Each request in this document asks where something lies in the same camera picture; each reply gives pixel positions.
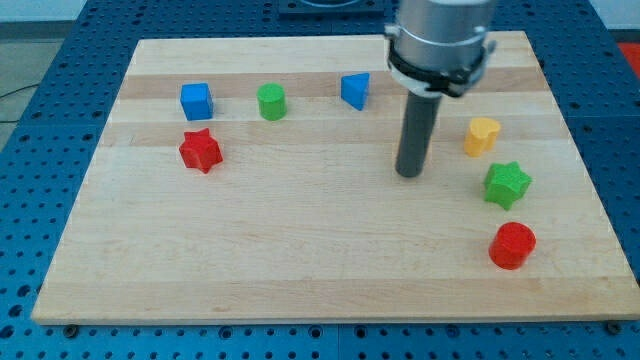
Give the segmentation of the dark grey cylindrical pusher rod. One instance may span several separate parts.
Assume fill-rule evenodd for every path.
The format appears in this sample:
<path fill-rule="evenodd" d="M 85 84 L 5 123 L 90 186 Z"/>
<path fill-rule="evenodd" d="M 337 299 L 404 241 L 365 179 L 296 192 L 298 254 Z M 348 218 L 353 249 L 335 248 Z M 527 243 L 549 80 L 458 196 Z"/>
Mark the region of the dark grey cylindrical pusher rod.
<path fill-rule="evenodd" d="M 399 175 L 413 178 L 422 173 L 440 102 L 440 95 L 421 97 L 408 93 L 395 162 Z"/>

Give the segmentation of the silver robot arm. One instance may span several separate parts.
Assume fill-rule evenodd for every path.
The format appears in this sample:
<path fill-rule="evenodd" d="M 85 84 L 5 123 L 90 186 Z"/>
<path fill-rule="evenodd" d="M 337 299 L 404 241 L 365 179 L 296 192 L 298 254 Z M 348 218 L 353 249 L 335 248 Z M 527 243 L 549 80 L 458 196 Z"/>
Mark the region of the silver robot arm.
<path fill-rule="evenodd" d="M 463 96 L 483 77 L 495 49 L 487 41 L 495 0 L 404 0 L 385 27 L 387 65 L 407 90 L 395 170 L 419 176 L 441 98 Z"/>

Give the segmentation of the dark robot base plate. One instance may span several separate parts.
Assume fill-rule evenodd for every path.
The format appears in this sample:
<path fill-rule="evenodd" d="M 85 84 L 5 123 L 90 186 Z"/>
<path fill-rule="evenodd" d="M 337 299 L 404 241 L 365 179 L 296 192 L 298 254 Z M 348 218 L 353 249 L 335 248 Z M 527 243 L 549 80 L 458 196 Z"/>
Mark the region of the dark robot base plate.
<path fill-rule="evenodd" d="M 277 0 L 280 18 L 384 14 L 383 0 Z"/>

